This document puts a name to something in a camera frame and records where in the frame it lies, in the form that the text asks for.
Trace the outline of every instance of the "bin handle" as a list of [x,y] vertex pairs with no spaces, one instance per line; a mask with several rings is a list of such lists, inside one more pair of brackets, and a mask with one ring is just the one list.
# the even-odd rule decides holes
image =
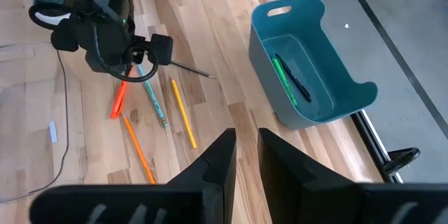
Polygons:
[[[302,6],[304,3],[307,4],[307,8],[315,8],[318,13],[321,13],[323,16],[323,13],[325,11],[325,6],[323,5],[321,0],[275,0],[268,3],[260,4],[257,6],[253,12],[252,12],[252,20],[257,20],[259,18],[273,18],[278,15],[287,14],[293,12],[294,8],[297,8],[299,6]],[[290,10],[286,13],[278,14],[278,15],[271,15],[268,16],[267,14],[275,9],[278,8],[285,8],[290,7]]]

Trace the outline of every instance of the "black pen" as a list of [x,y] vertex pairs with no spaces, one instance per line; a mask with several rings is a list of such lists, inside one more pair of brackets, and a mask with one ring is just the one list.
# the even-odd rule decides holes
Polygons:
[[300,91],[300,93],[303,95],[303,97],[308,101],[311,102],[311,95],[309,95],[308,90],[300,83],[300,81],[294,76],[291,69],[289,69],[288,65],[282,60],[280,55],[275,54],[275,57],[279,59],[280,64],[285,69],[285,72],[288,74],[289,78],[291,78],[297,87],[297,89]]

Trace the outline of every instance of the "transparent plastic sheet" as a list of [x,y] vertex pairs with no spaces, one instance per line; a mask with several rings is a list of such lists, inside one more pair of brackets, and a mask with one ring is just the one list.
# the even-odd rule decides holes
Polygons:
[[48,42],[0,48],[0,203],[87,169],[81,83]]

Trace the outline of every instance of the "green pen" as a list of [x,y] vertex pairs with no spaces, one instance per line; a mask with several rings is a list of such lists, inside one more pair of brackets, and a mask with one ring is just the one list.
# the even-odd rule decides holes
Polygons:
[[289,98],[293,101],[294,106],[297,106],[297,101],[295,100],[294,94],[291,91],[288,81],[286,80],[285,72],[283,67],[281,67],[280,62],[277,58],[272,58],[272,63],[274,64],[275,71],[280,76],[281,84],[285,87],[286,93],[288,93]]

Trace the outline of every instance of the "wooden table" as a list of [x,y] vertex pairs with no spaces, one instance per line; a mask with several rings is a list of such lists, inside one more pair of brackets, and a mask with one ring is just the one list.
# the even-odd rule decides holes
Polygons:
[[[2,1],[0,22],[4,21]],[[226,128],[235,127],[237,181],[233,223],[271,223],[258,171],[259,127],[269,128],[349,179],[382,180],[350,118],[300,131],[286,129],[277,120],[248,56],[251,11],[266,1],[271,0],[134,0],[138,35],[147,38],[152,33],[170,35],[174,39],[174,60],[206,71],[217,80],[176,66],[161,66],[150,83],[169,128],[161,126],[142,84],[129,85],[123,113],[130,118],[158,183],[168,182]],[[33,30],[41,39],[47,39],[47,31]],[[6,31],[1,32],[4,36],[0,39],[8,38]],[[84,54],[83,50],[62,52],[67,69],[82,84],[79,93],[82,104],[71,105],[71,109],[82,111],[83,116],[85,147],[71,146],[78,160],[87,153],[87,172],[82,182],[147,183],[123,121],[109,119],[120,82],[109,75],[91,72]],[[149,69],[150,64],[145,62],[144,66]],[[172,94],[171,78],[178,83],[185,102],[197,140],[195,150],[190,147]],[[1,205],[0,223],[26,223],[30,200]]]

